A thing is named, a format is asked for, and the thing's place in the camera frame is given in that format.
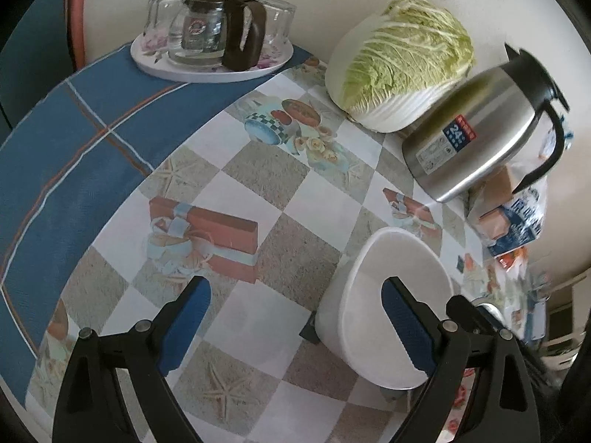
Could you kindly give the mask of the white square bowl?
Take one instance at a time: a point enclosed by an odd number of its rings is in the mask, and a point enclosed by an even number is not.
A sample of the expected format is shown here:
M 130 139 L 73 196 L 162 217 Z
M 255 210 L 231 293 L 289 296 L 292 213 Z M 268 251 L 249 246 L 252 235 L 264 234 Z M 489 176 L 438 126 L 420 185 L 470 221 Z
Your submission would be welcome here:
M 451 279 L 437 255 L 405 230 L 384 227 L 335 271 L 315 312 L 318 338 L 360 377 L 392 390 L 422 385 L 434 344 L 411 308 L 446 318 Z

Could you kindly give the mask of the pink floral plate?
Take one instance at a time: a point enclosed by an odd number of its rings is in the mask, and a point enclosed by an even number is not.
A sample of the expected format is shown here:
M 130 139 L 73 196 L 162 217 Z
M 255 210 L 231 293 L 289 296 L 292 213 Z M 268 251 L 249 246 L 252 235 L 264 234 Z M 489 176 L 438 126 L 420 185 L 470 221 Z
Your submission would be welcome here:
M 467 368 L 464 370 L 463 378 L 456 393 L 450 417 L 461 420 L 468 405 L 472 388 L 476 378 L 476 369 Z

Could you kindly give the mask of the orange snack packet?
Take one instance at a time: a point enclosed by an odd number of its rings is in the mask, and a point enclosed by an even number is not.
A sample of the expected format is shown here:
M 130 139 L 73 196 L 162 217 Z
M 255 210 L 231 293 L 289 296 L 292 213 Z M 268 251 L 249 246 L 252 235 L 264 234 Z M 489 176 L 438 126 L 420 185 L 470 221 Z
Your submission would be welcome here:
M 517 272 L 526 270 L 528 260 L 528 250 L 525 246 L 521 246 L 515 250 L 496 257 L 496 261 L 506 272 L 511 270 L 516 270 Z

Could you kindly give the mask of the toast bread bag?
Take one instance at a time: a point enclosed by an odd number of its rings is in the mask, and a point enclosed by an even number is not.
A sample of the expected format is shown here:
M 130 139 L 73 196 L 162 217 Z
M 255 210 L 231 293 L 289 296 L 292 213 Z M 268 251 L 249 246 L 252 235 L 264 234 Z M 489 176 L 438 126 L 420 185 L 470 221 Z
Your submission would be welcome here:
M 468 191 L 467 217 L 494 257 L 523 247 L 542 233 L 548 200 L 548 177 L 519 189 L 525 176 L 549 161 L 556 134 L 549 129 L 536 155 L 516 156 Z

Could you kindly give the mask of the checkered printed tablecloth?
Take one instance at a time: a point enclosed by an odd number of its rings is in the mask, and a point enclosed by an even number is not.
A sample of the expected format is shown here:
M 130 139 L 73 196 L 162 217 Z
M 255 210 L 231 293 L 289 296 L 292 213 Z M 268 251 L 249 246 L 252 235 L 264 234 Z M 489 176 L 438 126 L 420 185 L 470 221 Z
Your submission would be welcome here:
M 173 84 L 124 46 L 58 84 L 1 148 L 1 375 L 46 436 L 84 328 L 144 325 L 194 276 L 204 306 L 164 353 L 206 442 L 385 442 L 424 375 L 353 371 L 301 337 L 332 277 L 375 236 L 381 261 L 442 310 L 461 293 L 525 326 L 525 296 L 467 224 L 410 176 L 394 135 L 353 125 L 325 67 Z

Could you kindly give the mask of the white floral tray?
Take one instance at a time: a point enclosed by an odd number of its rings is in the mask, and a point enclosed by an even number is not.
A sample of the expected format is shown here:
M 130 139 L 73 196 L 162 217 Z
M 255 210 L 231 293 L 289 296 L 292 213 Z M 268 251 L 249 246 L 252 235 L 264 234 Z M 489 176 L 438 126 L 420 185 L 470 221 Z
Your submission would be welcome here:
M 173 60 L 167 51 L 143 51 L 142 36 L 138 35 L 130 46 L 130 55 L 144 73 L 181 83 L 233 83 L 260 78 L 283 68 L 294 55 L 294 45 L 288 40 L 280 47 L 264 46 L 259 62 L 245 71 L 232 71 L 221 61 L 205 60 L 204 64 L 188 64 Z

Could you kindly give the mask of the napa cabbage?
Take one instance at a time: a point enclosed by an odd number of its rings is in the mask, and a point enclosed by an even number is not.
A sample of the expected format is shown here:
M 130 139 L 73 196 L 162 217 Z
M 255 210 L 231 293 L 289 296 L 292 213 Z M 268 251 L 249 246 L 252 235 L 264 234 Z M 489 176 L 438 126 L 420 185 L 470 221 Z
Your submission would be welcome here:
M 428 0 L 393 0 L 335 46 L 325 88 L 353 122 L 392 133 L 466 79 L 475 60 L 470 35 L 450 11 Z

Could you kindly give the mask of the upturned drinking glass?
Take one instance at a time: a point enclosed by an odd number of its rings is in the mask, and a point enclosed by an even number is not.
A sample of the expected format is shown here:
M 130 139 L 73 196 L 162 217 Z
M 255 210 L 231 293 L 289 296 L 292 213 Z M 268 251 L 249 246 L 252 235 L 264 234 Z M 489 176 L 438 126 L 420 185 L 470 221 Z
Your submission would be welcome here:
M 147 19 L 140 41 L 144 52 L 166 48 L 169 28 L 180 6 L 181 0 L 148 0 Z
M 279 47 L 287 42 L 297 6 L 284 0 L 260 0 L 266 10 L 264 43 Z

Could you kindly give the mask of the red padded chair back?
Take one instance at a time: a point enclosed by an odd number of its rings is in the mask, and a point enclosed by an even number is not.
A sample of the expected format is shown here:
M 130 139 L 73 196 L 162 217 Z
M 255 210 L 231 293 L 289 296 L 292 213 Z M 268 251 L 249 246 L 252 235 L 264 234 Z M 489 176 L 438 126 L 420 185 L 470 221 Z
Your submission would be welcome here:
M 84 4 L 85 0 L 64 0 L 67 47 L 75 71 L 86 65 Z

